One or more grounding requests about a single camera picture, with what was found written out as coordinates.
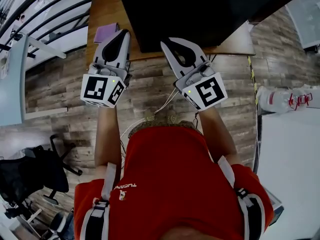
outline purple notebook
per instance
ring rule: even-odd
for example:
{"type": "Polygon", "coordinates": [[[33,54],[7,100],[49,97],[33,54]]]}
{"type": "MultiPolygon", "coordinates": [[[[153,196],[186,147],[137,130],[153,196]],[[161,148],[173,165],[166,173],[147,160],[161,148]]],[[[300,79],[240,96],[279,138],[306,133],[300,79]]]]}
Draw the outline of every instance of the purple notebook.
{"type": "Polygon", "coordinates": [[[118,23],[112,23],[105,26],[100,26],[95,32],[95,37],[93,42],[96,44],[102,43],[107,37],[111,36],[113,33],[119,30],[118,23]]]}

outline wooden table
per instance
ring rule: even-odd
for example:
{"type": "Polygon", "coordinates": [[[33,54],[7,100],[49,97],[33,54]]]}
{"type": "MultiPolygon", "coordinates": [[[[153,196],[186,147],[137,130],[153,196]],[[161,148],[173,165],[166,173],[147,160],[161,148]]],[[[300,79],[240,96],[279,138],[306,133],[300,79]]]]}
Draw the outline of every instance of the wooden table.
{"type": "MultiPolygon", "coordinates": [[[[88,23],[88,37],[86,47],[86,65],[93,62],[98,47],[94,43],[97,28],[111,23],[118,23],[120,29],[127,29],[131,33],[130,61],[145,60],[164,56],[163,52],[142,53],[132,29],[129,18],[121,0],[92,0],[88,23]]],[[[245,55],[254,56],[255,50],[246,24],[240,26],[221,45],[205,47],[206,54],[245,55]]]]}

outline floor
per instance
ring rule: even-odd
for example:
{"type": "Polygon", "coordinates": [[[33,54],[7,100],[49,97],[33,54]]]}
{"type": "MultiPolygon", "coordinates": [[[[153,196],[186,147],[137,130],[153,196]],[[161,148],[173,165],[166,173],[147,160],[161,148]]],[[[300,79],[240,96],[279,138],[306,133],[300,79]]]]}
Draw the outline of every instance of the floor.
{"type": "MultiPolygon", "coordinates": [[[[251,61],[258,86],[293,88],[303,84],[320,85],[319,59],[304,53],[285,8],[257,25],[251,36],[256,51],[251,61]]],[[[94,173],[97,108],[80,100],[85,65],[85,48],[82,48],[69,53],[64,60],[57,58],[28,71],[25,83],[27,112],[61,107],[68,107],[68,112],[0,128],[0,156],[3,157],[25,147],[48,144],[53,133],[59,134],[65,144],[76,144],[66,159],[70,166],[83,170],[83,175],[78,177],[67,172],[70,190],[67,194],[55,195],[59,206],[43,201],[42,195],[50,193],[46,188],[29,198],[33,201],[33,208],[44,210],[40,218],[46,222],[50,222],[56,212],[68,212],[73,207],[75,186],[90,181],[94,173]]],[[[248,60],[245,56],[219,55],[213,61],[213,68],[221,72],[229,97],[217,109],[242,161],[252,166],[256,126],[248,60]]],[[[172,92],[176,80],[164,58],[132,62],[130,69],[133,75],[130,86],[117,105],[120,133],[143,117],[146,109],[155,111],[160,108],[172,92]]],[[[194,107],[181,95],[177,95],[167,108],[174,109],[180,120],[194,120],[194,107]]],[[[127,134],[122,141],[126,146],[127,134]]]]}

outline red t-shirt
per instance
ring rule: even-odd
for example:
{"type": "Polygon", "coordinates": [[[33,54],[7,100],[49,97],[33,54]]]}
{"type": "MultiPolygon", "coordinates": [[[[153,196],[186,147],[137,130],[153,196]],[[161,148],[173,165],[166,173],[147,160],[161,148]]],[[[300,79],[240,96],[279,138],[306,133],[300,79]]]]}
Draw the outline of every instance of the red t-shirt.
{"type": "MultiPolygon", "coordinates": [[[[257,175],[239,164],[232,169],[234,187],[261,198],[267,228],[274,213],[257,175]]],[[[76,186],[76,240],[103,185],[103,179],[96,179],[76,186]]],[[[211,161],[203,136],[193,129],[150,127],[135,133],[117,186],[110,196],[110,240],[156,240],[176,226],[190,226],[225,240],[244,238],[244,218],[235,191],[211,161]]]]}

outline white shoulder strap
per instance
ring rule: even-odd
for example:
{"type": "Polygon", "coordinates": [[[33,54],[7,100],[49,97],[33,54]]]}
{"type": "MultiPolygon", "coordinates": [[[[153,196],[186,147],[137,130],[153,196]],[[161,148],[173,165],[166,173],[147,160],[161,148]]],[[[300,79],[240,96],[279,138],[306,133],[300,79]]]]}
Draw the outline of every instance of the white shoulder strap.
{"type": "MultiPolygon", "coordinates": [[[[235,188],[235,173],[224,156],[218,161],[218,165],[230,183],[235,188]]],[[[249,194],[244,188],[234,190],[244,219],[244,240],[258,240],[265,231],[265,208],[259,196],[249,194]]]]}
{"type": "Polygon", "coordinates": [[[235,173],[234,170],[232,170],[231,165],[228,163],[227,159],[224,156],[221,156],[218,165],[221,169],[221,171],[224,174],[224,177],[227,179],[227,181],[230,183],[231,187],[234,188],[235,185],[235,173]]]}
{"type": "Polygon", "coordinates": [[[81,227],[80,240],[108,240],[109,199],[116,178],[116,169],[117,166],[115,164],[108,163],[104,176],[104,185],[101,191],[102,200],[94,203],[93,207],[85,214],[81,227]]]}

